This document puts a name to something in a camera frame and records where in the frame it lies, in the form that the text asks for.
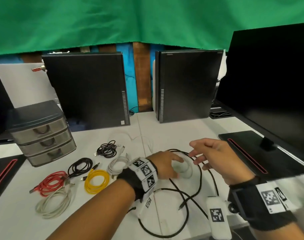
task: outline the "monitor stand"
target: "monitor stand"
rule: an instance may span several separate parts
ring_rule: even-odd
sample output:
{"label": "monitor stand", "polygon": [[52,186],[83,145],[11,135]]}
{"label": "monitor stand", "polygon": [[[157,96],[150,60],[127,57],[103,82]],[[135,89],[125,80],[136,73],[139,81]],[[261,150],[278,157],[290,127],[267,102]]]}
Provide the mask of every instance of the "monitor stand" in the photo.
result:
{"label": "monitor stand", "polygon": [[238,157],[266,181],[304,174],[304,166],[281,151],[268,138],[254,131],[218,135],[227,141]]}

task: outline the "ventilation slots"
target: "ventilation slots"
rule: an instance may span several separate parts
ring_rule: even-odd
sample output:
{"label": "ventilation slots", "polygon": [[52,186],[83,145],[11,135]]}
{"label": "ventilation slots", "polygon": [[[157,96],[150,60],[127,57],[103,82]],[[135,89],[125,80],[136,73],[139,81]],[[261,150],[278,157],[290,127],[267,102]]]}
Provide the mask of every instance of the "ventilation slots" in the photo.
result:
{"label": "ventilation slots", "polygon": [[160,122],[163,122],[164,89],[161,89]]}
{"label": "ventilation slots", "polygon": [[126,104],[125,91],[122,91],[122,99],[123,99],[123,108],[124,108],[124,115],[125,115],[125,124],[129,124],[129,112],[128,112],[128,106]]}

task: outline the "left hand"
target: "left hand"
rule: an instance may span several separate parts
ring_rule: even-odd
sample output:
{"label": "left hand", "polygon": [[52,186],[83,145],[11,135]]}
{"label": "left hand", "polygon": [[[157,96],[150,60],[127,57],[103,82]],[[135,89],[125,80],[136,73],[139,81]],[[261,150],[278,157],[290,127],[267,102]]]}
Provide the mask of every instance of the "left hand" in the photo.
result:
{"label": "left hand", "polygon": [[147,157],[157,167],[159,179],[178,178],[178,173],[172,167],[172,160],[184,162],[183,158],[173,152],[157,152]]}

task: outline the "green curtain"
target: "green curtain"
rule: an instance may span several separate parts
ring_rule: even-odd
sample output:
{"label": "green curtain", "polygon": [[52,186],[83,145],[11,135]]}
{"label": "green curtain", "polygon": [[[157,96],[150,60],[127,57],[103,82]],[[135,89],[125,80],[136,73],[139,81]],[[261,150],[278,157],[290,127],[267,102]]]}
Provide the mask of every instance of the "green curtain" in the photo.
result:
{"label": "green curtain", "polygon": [[229,48],[234,30],[304,22],[304,0],[0,0],[0,54],[140,41]]}

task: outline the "hand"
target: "hand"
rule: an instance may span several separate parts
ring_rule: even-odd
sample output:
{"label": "hand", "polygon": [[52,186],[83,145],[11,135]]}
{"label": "hand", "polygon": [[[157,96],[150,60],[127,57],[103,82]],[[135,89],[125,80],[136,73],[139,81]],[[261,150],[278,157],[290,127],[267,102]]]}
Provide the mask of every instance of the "hand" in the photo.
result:
{"label": "hand", "polygon": [[178,178],[178,173],[172,167],[172,160],[184,162],[183,158],[173,152],[157,152],[147,157],[157,167],[159,179]]}
{"label": "hand", "polygon": [[254,178],[255,174],[241,161],[241,159],[230,148],[226,141],[203,138],[190,142],[194,148],[189,153],[190,157],[195,157],[194,164],[208,160],[202,169],[209,170],[213,168],[222,175],[228,185],[239,184]]}

